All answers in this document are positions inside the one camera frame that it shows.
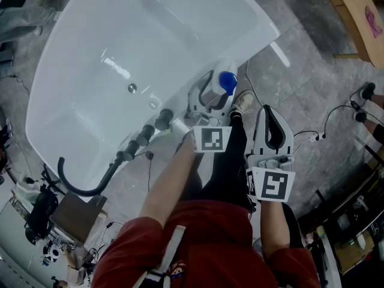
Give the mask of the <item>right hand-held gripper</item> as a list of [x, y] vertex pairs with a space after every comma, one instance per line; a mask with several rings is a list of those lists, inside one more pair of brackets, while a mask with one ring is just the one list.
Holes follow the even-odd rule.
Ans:
[[247, 157], [247, 194], [252, 201], [287, 202], [295, 172], [293, 132], [286, 120], [264, 105], [257, 114], [253, 151]]

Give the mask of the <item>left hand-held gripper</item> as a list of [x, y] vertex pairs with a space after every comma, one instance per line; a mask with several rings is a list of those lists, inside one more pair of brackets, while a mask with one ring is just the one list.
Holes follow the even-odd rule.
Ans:
[[217, 95], [207, 105], [201, 100], [202, 92], [212, 81], [213, 73], [210, 70], [203, 75], [188, 92], [188, 106], [183, 121], [191, 133], [194, 151], [197, 153], [224, 152], [232, 131], [229, 126], [229, 110], [234, 95]]

